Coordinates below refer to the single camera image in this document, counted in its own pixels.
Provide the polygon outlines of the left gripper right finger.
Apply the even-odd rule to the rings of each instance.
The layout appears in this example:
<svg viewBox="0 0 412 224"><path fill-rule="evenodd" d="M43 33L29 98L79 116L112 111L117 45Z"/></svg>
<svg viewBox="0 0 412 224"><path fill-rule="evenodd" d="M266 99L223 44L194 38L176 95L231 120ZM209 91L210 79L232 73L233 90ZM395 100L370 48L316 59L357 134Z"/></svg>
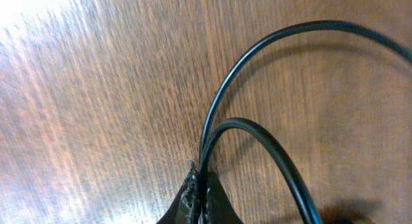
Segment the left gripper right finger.
<svg viewBox="0 0 412 224"><path fill-rule="evenodd" d="M229 198L218 178L218 174L208 172L204 223L206 224L240 224L239 216L233 209Z"/></svg>

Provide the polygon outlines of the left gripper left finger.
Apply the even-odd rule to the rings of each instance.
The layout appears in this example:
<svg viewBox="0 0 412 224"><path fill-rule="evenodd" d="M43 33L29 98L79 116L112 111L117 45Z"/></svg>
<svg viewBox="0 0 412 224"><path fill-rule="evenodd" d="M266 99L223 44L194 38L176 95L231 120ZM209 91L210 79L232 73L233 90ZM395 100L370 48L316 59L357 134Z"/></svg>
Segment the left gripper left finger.
<svg viewBox="0 0 412 224"><path fill-rule="evenodd" d="M157 224L198 223L198 171L193 161L182 186Z"/></svg>

